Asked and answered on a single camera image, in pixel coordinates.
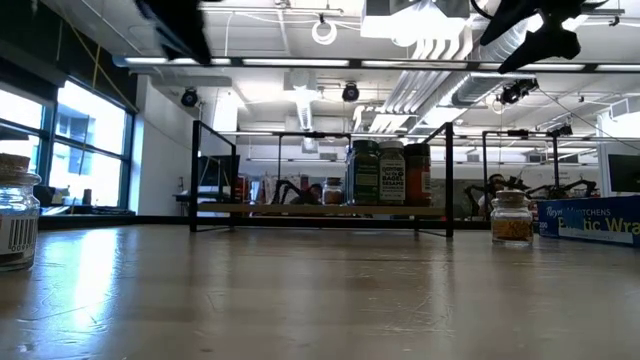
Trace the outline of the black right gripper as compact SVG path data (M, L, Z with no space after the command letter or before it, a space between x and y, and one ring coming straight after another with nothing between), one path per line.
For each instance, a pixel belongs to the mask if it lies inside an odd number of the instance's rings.
M539 8L542 19L539 30L526 34L524 42L501 64L498 72L510 73L551 57L572 60L580 53L580 43L575 32L563 30L563 23L607 2L608 0L501 0L480 38L480 44L490 44L520 21L533 16Z

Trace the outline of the black lid spice jar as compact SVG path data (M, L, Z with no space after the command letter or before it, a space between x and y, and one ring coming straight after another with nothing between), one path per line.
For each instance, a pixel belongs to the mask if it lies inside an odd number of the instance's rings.
M404 148L406 164L405 203L431 205L431 151L427 143L408 144Z

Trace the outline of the white lid bagel seasoning jar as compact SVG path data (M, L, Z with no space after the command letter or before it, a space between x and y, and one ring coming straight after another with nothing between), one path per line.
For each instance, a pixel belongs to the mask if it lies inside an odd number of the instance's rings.
M403 205L405 201L406 163L404 145L400 141L380 143L379 199L388 205Z

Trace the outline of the green lid oregano jar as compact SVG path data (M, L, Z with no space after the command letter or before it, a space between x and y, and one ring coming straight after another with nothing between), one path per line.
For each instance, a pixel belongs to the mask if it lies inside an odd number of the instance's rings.
M379 197L379 150L372 140L355 140L351 157L354 205L376 205Z

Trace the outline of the small cork lid glass jar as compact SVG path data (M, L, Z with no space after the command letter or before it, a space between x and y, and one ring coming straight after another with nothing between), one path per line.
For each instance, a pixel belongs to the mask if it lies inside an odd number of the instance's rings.
M40 202L30 159L0 153L0 272L30 268L38 238Z
M521 190L502 190L491 202L491 234L494 243L529 245L533 242L530 200Z
M344 203L342 180L339 177L327 177L322 190L324 205L341 205Z

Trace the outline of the black track light cluster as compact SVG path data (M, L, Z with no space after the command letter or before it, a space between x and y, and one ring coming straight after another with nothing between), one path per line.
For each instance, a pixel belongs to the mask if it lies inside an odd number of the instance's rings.
M515 104L538 88L539 84L535 78L517 79L502 87L502 91L498 95L498 101L502 105Z

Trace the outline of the white air vent unit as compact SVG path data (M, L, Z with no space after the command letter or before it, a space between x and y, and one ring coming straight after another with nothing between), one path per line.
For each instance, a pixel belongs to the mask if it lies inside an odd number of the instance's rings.
M609 108L609 116L614 122L640 121L640 96L613 103Z

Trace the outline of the person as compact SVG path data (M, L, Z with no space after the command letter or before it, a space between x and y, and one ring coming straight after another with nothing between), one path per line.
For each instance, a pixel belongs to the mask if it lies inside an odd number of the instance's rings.
M499 191L504 189L505 178L501 174L493 174L488 178L486 193L478 200L478 215L489 216L493 211L492 201Z

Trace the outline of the black monitor screen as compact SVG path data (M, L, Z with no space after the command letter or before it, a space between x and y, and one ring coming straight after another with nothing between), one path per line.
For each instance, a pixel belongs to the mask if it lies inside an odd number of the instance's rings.
M608 165L612 192L640 193L640 155L610 154Z

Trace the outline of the blue plastic wrap box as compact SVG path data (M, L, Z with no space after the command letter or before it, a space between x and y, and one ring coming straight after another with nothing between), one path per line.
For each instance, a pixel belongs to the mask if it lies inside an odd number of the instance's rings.
M640 248L640 195L537 203L539 234Z

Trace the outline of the overhead LED light bar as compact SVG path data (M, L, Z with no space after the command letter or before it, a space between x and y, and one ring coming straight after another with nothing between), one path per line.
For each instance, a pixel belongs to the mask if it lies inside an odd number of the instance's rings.
M113 63L124 68L147 67L199 67L190 58L168 60L163 57L113 56ZM499 62L476 60L410 60L410 59L339 59L339 58L277 58L277 57L214 57L214 67L247 68L313 68L313 69L366 69L407 71L497 72ZM525 65L517 72L531 73L602 73L640 74L640 63L575 63L551 62Z

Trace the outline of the red background cabinet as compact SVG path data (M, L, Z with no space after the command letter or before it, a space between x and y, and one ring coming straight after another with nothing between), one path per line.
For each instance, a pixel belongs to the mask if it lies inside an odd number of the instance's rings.
M234 186L234 198L238 203L249 203L251 192L251 179L244 174L237 177Z

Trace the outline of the dark background monitor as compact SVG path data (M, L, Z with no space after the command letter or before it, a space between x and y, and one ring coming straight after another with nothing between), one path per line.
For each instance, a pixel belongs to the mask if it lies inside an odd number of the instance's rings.
M230 186L238 177L240 156L200 156L198 158L199 186Z

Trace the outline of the large window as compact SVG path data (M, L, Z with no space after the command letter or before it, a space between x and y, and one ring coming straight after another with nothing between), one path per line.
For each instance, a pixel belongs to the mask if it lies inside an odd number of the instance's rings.
M0 154L28 158L28 171L74 208L127 206L133 120L74 80L52 102L0 82Z

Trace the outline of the silver ventilation duct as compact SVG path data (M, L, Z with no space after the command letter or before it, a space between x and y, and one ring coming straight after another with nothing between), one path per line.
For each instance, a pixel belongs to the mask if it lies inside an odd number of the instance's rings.
M477 0L489 15L500 0ZM489 45L480 38L489 20L478 14L470 0L366 0L360 34L388 38L413 50L410 60L476 60L502 64L525 40L527 31L542 24L539 14L525 19ZM578 27L575 18L563 23ZM355 131L395 132L410 119L410 131L437 128L458 119L501 85L517 79L536 78L531 72L407 71L400 75L389 95L378 105L359 105L353 114Z

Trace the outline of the black background stand frame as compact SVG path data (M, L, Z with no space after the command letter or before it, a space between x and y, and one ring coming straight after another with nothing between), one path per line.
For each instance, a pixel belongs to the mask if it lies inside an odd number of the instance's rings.
M484 203L484 219L488 220L489 217L489 188L490 181L488 179L488 160L487 160L487 139L490 135L495 135L499 139L503 137L514 138L515 140L523 140L523 141L535 141L535 140L544 140L545 142L552 143L553 150L553 170L554 170L554 186L556 188L560 187L560 179L559 179L559 156L558 156L558 143L560 135L558 132L540 132L540 131L529 131L526 129L513 129L513 130L487 130L483 131L481 134L482 141L482 169L483 169L483 195L485 197Z

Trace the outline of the black metal table frame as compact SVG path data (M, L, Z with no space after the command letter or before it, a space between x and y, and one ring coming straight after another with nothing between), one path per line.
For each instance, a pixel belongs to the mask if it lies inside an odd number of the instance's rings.
M283 227L283 228L335 228L335 229L423 229L445 230L446 221L434 220L377 220L364 218L311 218L311 217L198 217L198 226ZM105 216L61 215L39 218L40 230L68 230L128 225L186 225L191 220L180 216Z

